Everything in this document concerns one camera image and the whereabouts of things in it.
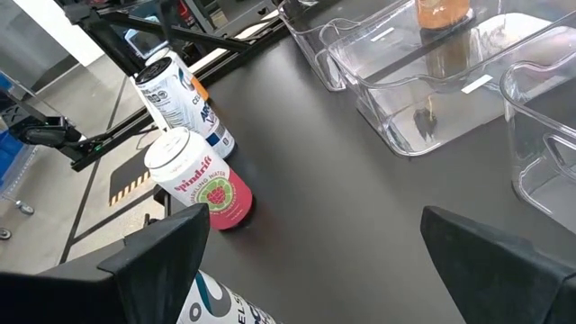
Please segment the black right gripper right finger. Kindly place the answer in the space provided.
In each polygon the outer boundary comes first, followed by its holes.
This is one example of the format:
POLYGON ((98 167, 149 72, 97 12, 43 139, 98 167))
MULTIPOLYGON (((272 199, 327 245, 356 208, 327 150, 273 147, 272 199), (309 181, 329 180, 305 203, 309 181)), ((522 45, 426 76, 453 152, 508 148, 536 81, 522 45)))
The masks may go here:
POLYGON ((576 324, 576 264, 436 206, 420 234, 466 324, 576 324))

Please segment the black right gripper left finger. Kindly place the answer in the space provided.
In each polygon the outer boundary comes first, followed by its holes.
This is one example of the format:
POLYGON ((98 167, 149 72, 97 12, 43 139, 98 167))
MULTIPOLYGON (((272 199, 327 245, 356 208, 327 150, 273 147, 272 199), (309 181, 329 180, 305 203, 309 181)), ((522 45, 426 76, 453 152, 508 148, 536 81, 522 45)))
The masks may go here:
POLYGON ((176 324, 209 231, 199 203, 39 274, 0 272, 0 324, 176 324))

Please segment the white Celsius Arctic can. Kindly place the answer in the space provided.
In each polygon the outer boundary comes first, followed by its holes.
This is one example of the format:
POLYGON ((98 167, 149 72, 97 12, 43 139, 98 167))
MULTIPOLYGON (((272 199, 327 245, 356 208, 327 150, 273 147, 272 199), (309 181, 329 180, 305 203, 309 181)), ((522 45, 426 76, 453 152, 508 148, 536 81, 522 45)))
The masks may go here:
POLYGON ((176 324, 283 323, 199 270, 176 324))
POLYGON ((135 84, 170 129, 185 127, 202 135, 221 158, 232 153, 233 136, 172 58, 161 58, 145 67, 135 84))

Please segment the pink Spindrift raspberry can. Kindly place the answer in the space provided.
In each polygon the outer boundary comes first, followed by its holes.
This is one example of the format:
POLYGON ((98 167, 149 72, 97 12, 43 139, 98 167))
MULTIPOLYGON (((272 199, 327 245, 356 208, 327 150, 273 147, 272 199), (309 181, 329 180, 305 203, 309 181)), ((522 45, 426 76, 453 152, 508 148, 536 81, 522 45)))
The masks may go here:
POLYGON ((149 146, 144 165, 182 205, 205 203, 214 229, 232 230, 249 219, 251 189, 202 135, 184 127, 168 130, 149 146))

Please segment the black plate with hazard stripes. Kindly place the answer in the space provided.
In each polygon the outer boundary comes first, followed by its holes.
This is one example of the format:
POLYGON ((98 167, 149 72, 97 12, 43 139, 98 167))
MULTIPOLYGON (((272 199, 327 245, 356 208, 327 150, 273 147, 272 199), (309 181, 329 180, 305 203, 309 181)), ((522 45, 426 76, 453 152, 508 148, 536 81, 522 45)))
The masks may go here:
POLYGON ((112 172, 108 200, 110 206, 149 179, 149 170, 144 165, 145 154, 144 150, 139 151, 112 172))

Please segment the clear plastic bin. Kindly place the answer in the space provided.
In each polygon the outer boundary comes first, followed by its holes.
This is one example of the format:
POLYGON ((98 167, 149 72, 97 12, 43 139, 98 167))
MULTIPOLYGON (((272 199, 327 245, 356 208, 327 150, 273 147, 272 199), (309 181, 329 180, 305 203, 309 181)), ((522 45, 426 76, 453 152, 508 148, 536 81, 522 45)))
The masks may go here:
POLYGON ((556 20, 562 8, 554 0, 283 0, 278 7, 280 17, 309 61, 323 85, 333 92, 346 88, 336 63, 326 47, 343 37, 359 23, 374 15, 394 18, 395 24, 414 30, 419 43, 401 43, 406 51, 395 58, 388 57, 388 65, 378 74, 391 74, 409 63, 432 54, 455 39, 456 35, 480 26, 493 17, 511 18, 523 14, 535 22, 523 22, 521 32, 529 36, 556 20), (466 15, 459 22, 436 29, 426 29, 417 24, 418 5, 431 3, 437 11, 449 5, 467 6, 466 15))
POLYGON ((521 60, 551 63, 576 50, 576 12, 469 17, 426 32, 385 15, 337 18, 320 32, 358 93, 360 112, 398 155, 425 155, 503 114, 500 77, 521 60))
POLYGON ((576 234, 576 52, 501 77, 517 195, 576 234))

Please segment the blue storage bin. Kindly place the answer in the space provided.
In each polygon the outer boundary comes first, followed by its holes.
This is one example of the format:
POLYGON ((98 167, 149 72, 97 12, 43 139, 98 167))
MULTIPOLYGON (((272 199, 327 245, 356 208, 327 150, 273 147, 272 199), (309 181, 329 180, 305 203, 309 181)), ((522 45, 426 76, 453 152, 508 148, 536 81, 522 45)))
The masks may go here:
POLYGON ((0 131, 0 200, 14 201, 12 193, 30 166, 37 149, 0 131))

